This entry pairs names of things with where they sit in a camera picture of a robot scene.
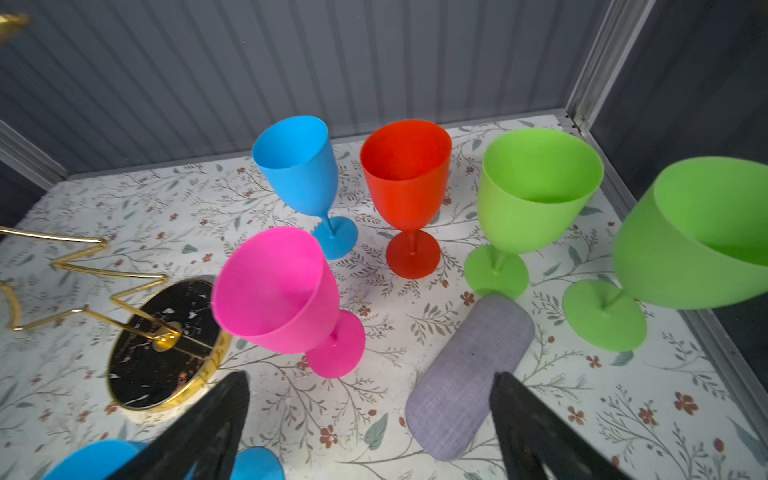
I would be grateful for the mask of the red wine glass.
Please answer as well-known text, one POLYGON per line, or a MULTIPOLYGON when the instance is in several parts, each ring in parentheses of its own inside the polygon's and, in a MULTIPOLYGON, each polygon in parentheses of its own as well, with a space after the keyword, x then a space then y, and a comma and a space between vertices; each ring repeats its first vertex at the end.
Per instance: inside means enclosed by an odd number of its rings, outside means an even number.
POLYGON ((364 142, 360 161, 374 206, 398 234, 386 249, 391 270, 421 279, 438 266, 437 240, 423 230, 439 213, 450 173, 452 139, 426 120, 386 125, 364 142))

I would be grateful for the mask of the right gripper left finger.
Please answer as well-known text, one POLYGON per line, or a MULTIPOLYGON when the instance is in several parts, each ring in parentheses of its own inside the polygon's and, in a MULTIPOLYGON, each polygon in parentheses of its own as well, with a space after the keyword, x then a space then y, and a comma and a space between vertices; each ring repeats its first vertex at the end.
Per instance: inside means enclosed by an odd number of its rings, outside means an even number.
POLYGON ((250 403, 248 375, 228 374, 112 479, 228 479, 250 403))

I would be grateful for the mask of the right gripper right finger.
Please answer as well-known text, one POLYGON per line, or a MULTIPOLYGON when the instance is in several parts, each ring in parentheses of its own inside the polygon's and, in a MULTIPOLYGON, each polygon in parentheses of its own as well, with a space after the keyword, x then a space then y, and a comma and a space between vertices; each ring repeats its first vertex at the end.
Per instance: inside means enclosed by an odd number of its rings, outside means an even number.
POLYGON ((626 479, 509 372, 497 372, 490 411, 509 479, 626 479))

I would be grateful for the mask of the blue wine glass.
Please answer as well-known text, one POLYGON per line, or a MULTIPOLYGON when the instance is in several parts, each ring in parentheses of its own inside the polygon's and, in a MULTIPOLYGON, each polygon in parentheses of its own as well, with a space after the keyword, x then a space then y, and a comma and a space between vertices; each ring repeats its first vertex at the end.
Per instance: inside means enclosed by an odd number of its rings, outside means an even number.
MULTIPOLYGON (((104 440, 85 446, 57 464, 44 479, 106 479, 137 456, 148 443, 104 440)), ((277 457, 268 449, 243 450, 236 458, 231 479, 284 479, 277 457)))
POLYGON ((323 120, 301 115, 271 125, 255 140, 252 158, 287 206, 321 219, 313 236, 327 259, 340 259, 353 250, 358 239, 355 223, 330 215, 339 175, 323 120))

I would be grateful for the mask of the grey oval case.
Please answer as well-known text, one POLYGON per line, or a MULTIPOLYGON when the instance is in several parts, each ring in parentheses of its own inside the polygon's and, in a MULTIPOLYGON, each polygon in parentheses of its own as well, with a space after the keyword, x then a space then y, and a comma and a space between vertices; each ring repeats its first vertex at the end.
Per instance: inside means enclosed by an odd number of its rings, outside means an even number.
POLYGON ((475 304, 406 401, 406 424, 428 455, 452 461, 464 454, 490 413, 495 374, 514 372, 534 335, 531 316, 505 296, 475 304))

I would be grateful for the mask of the green wine glass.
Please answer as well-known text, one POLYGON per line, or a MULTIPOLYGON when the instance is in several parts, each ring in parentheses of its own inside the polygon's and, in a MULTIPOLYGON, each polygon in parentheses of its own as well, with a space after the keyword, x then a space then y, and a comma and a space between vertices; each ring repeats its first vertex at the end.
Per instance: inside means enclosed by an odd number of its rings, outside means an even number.
POLYGON ((644 342, 642 304, 705 310, 766 293, 766 165, 698 157, 666 167, 624 219, 612 262, 617 285, 583 280, 563 297, 569 326, 606 351, 644 342))
POLYGON ((479 296, 511 300, 529 285, 523 254, 558 240, 604 178, 600 155, 565 132, 505 133, 483 157, 477 214, 488 244, 466 258, 464 276, 479 296))

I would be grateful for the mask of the pink wine glass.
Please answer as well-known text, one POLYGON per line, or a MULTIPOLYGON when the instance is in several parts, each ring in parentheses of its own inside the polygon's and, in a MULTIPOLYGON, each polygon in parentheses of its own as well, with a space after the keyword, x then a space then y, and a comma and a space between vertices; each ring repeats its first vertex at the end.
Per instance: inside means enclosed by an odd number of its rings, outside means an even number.
POLYGON ((365 352, 359 318, 341 308, 319 242, 294 227, 272 228, 240 245, 216 278, 215 320, 228 333, 280 354, 304 354, 314 373, 351 373, 365 352))

